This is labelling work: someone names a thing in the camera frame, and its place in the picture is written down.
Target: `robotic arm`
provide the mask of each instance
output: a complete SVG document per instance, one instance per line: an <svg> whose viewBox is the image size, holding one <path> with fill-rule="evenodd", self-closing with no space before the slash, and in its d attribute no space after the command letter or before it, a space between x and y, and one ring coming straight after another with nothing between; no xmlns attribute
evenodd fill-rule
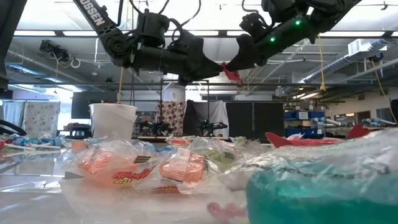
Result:
<svg viewBox="0 0 398 224"><path fill-rule="evenodd" d="M223 71L223 67L205 57L203 39L182 29L175 19L146 9L138 16L137 29L123 34L108 17L106 8L95 0L73 1L116 66L178 74L180 85L215 77ZM250 35L237 38L239 52L226 68L236 71L255 64L263 66L268 58L302 39L315 43L319 33L332 29L360 1L262 0L262 9L270 14L272 24L266 24L258 12L244 16L240 27ZM309 7L314 8L310 16ZM170 22L177 26L180 35L165 49L164 34Z"/></svg>

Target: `curtain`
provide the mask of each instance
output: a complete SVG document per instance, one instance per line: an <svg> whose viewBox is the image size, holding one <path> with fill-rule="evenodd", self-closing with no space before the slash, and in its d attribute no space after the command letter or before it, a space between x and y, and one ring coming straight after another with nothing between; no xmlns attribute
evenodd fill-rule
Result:
<svg viewBox="0 0 398 224"><path fill-rule="evenodd" d="M28 135L42 132L57 135L59 102L27 102L24 111L23 129Z"/></svg>
<svg viewBox="0 0 398 224"><path fill-rule="evenodd" d="M182 136L186 102L162 102L162 121L170 124L175 136ZM160 117L160 103L156 106L156 117Z"/></svg>
<svg viewBox="0 0 398 224"><path fill-rule="evenodd" d="M210 102L209 122L218 123L222 121L228 128L214 130L214 135L222 135L225 139L229 138L229 121L226 112L226 104L222 101ZM187 110L184 117L184 133L186 135L199 135L198 127L200 122L207 119L207 103L199 103L188 100Z"/></svg>
<svg viewBox="0 0 398 224"><path fill-rule="evenodd" d="M25 102L4 102L2 108L3 120L22 127Z"/></svg>

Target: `ceiling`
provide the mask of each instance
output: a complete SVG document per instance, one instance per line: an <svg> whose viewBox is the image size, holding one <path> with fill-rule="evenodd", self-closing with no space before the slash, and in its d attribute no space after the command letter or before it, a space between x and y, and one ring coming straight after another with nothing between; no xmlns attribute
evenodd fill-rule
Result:
<svg viewBox="0 0 398 224"><path fill-rule="evenodd" d="M100 5L105 4L111 18L116 17L119 1L97 0ZM135 24L136 15L132 13L131 6L127 6L123 10L122 30L129 30ZM190 21L184 28L188 30L239 30L241 18L246 13L241 10L241 1L227 0L202 0L202 8L198 16ZM247 7L260 9L258 1L246 0ZM394 4L396 1L385 1L386 4ZM141 8L146 7L145 1L135 1ZM164 1L149 1L151 11L158 11ZM389 6L382 11L383 1L363 0L360 5L356 6L350 13L333 29L335 31L372 31L372 30L396 30L397 27L391 27L398 20L398 6ZM172 16L179 21L184 21L196 11L196 5L191 6L192 1L171 0L166 7L164 14ZM267 19L269 16L266 12L262 12ZM71 0L28 0L27 6L18 25L17 30L92 30L85 21L84 17L75 7ZM46 78L55 78L56 67L55 59L50 55L45 55L39 50L42 40L51 40L53 43L67 49L72 57L81 60L78 68L59 68L58 79L63 82L89 83L89 82L105 82L107 78L112 78L118 82L121 69L115 67L105 54L104 48L96 37L14 37L6 58L8 65L18 65L33 71L21 72L14 67L9 67L7 75L11 80L19 82L48 82ZM216 62L229 62L238 52L238 44L234 38L218 38L205 37L203 48L204 54L211 60ZM298 74L298 77L321 65L320 46L322 47L322 59L324 64L332 61L334 58L342 56L348 50L348 44L353 42L354 38L345 39L322 39L317 40L314 45L306 44L304 41L297 43L285 49L269 59L269 64L264 68L254 68L251 70L240 71L240 76L245 83L290 83L292 82L292 74ZM166 38L166 44L170 43L170 38ZM392 44L387 52L384 52L384 61L388 62L397 58L398 48ZM40 62L47 66L37 65ZM358 60L351 65L338 70L337 73L346 75L354 75L364 70L363 60ZM142 71L139 78L135 82L159 82L161 73ZM124 71L123 82L130 83L132 81L131 71ZM374 82L374 74L367 74L363 77L356 78L355 82ZM230 82L225 74L210 79L210 82ZM137 86L136 90L156 89L158 86ZM110 86L108 89L115 90L116 86ZM213 86L212 90L230 90L237 89L233 86ZM255 91L274 91L276 86L258 87Z"/></svg>

